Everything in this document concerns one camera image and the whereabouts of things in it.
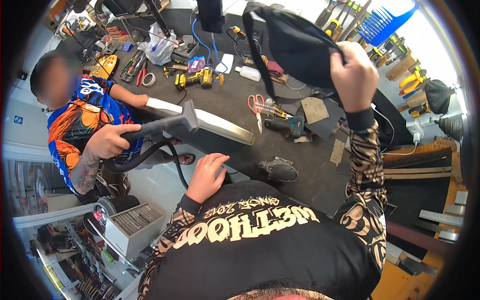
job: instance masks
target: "guitar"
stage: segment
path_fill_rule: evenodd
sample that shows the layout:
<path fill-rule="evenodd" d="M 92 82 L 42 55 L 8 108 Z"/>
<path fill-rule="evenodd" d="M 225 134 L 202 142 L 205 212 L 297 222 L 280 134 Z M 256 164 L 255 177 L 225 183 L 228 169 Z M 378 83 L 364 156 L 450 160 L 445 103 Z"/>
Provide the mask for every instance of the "guitar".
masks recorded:
<path fill-rule="evenodd" d="M 85 71 L 90 71 L 90 75 L 92 76 L 100 77 L 108 80 L 116 64 L 117 64 L 117 56 L 110 55 L 107 58 L 100 59 L 99 63 L 96 64 L 96 66 L 84 66 L 82 67 L 82 69 Z"/>
<path fill-rule="evenodd" d="M 395 150 L 388 153 L 410 153 L 413 148 Z M 417 146 L 415 152 L 408 156 L 385 155 L 382 158 L 384 168 L 400 168 L 442 159 L 456 152 L 454 140 L 436 138 L 432 144 Z"/>

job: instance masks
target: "blue and orange shirt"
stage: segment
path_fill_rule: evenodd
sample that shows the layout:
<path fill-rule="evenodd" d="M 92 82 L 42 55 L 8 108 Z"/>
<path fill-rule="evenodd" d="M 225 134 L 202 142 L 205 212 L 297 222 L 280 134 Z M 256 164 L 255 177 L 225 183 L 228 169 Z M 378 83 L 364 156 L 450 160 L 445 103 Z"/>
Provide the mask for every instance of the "blue and orange shirt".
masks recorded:
<path fill-rule="evenodd" d="M 106 124 L 142 124 L 129 107 L 112 97 L 113 83 L 105 79 L 83 75 L 80 86 L 64 107 L 48 113 L 48 149 L 65 183 L 77 194 L 70 181 L 70 172 L 78 163 L 90 137 Z M 137 158 L 143 138 L 130 144 L 115 162 L 127 163 Z"/>

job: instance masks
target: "black t-shirt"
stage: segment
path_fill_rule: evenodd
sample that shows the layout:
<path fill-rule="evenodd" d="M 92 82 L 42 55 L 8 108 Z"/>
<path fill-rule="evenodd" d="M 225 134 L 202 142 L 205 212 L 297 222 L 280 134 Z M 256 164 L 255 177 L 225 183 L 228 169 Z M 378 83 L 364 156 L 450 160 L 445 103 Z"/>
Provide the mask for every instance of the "black t-shirt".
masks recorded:
<path fill-rule="evenodd" d="M 153 270 L 145 299 L 220 300 L 289 280 L 333 299 L 365 300 L 380 275 L 357 234 L 249 180 L 204 203 Z"/>

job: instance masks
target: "tiled floor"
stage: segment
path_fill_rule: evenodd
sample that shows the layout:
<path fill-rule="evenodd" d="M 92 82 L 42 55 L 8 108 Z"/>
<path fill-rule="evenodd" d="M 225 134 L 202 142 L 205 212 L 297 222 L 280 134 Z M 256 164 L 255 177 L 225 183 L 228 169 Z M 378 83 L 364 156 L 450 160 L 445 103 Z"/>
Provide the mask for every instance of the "tiled floor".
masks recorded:
<path fill-rule="evenodd" d="M 171 154 L 166 147 L 163 147 L 162 150 Z M 192 165 L 181 166 L 185 180 L 187 183 L 190 183 L 197 161 L 205 154 L 186 144 L 175 146 L 175 150 L 178 154 L 191 153 L 196 156 L 196 160 Z M 236 170 L 230 167 L 225 167 L 229 173 L 236 172 Z M 242 173 L 233 174 L 231 178 L 234 182 L 249 179 L 248 176 Z M 153 203 L 160 208 L 167 215 L 166 221 L 168 221 L 170 215 L 177 207 L 177 203 L 186 192 L 179 179 L 177 167 L 173 162 L 156 165 L 151 169 L 129 171 L 128 179 L 131 184 L 129 194 L 137 197 L 140 203 Z"/>

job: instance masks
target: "tool box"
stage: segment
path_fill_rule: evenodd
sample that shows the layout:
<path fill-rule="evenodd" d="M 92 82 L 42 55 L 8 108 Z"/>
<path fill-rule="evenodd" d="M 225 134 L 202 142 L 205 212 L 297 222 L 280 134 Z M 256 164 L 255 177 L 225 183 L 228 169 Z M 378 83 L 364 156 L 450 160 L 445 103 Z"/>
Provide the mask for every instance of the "tool box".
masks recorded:
<path fill-rule="evenodd" d="M 120 79 L 130 82 L 142 68 L 143 62 L 147 59 L 145 52 L 137 50 L 127 65 L 121 70 Z"/>

